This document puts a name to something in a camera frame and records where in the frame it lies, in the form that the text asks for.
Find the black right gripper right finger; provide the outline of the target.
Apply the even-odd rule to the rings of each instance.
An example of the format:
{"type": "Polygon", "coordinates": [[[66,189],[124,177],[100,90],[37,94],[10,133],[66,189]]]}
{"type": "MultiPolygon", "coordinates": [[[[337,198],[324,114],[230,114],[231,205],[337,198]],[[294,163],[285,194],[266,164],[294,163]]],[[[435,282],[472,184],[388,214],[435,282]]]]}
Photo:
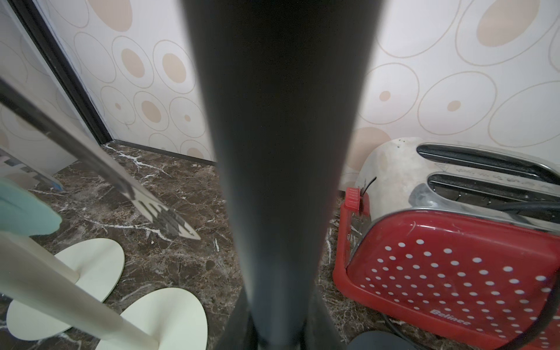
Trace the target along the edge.
{"type": "Polygon", "coordinates": [[[343,350],[341,338],[320,293],[313,293],[303,331],[303,348],[307,350],[343,350]]]}

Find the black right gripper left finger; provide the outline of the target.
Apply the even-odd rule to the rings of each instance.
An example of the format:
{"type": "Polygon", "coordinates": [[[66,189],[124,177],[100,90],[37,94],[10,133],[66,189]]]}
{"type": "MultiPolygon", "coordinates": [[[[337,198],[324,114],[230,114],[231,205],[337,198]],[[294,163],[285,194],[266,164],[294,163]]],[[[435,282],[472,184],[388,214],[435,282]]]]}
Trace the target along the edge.
{"type": "Polygon", "coordinates": [[[256,331],[246,291],[242,290],[215,350],[257,350],[256,331]]]}

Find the cream utensil rack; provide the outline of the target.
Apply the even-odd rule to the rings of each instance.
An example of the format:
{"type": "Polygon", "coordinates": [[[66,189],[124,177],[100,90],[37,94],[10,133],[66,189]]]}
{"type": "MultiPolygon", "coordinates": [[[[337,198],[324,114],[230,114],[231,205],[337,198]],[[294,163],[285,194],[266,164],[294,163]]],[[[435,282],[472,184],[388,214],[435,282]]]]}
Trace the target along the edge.
{"type": "Polygon", "coordinates": [[[98,349],[205,349],[208,322],[201,302],[180,288],[163,288],[123,313],[77,287],[1,233],[1,293],[99,339],[98,349]]]}
{"type": "MultiPolygon", "coordinates": [[[[53,255],[24,239],[23,246],[96,300],[103,302],[121,278],[125,254],[118,242],[91,239],[53,255]]],[[[38,341],[67,331],[71,326],[14,300],[7,311],[7,329],[16,338],[38,341]]]]}

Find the mint green silicone tongs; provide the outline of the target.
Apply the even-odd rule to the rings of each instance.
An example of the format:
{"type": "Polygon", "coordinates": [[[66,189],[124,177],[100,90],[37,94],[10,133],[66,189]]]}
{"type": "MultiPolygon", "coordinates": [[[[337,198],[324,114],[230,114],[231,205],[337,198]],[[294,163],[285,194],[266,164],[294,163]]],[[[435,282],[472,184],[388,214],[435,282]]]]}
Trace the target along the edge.
{"type": "Polygon", "coordinates": [[[15,182],[1,178],[1,231],[44,236],[55,233],[61,223],[61,216],[45,202],[15,182]]]}

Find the dark grey rack back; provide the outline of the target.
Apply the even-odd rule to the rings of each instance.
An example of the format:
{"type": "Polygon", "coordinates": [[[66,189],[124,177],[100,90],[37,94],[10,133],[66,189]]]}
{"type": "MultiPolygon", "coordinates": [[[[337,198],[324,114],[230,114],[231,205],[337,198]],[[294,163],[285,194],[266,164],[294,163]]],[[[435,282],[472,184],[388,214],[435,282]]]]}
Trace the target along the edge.
{"type": "Polygon", "coordinates": [[[303,349],[382,7],[182,3],[258,349],[303,349]]]}

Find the white handled steel tongs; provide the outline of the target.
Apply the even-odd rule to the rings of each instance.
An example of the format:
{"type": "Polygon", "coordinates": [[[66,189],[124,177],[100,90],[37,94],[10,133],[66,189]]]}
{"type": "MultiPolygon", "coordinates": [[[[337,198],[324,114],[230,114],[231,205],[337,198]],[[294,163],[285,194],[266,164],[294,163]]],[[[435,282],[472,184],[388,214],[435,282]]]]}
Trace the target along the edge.
{"type": "Polygon", "coordinates": [[[9,166],[15,171],[15,175],[24,176],[26,182],[37,181],[48,185],[56,191],[64,191],[64,186],[48,173],[44,172],[36,166],[32,166],[28,161],[18,158],[15,153],[10,152],[7,148],[1,147],[1,163],[9,166]]]}

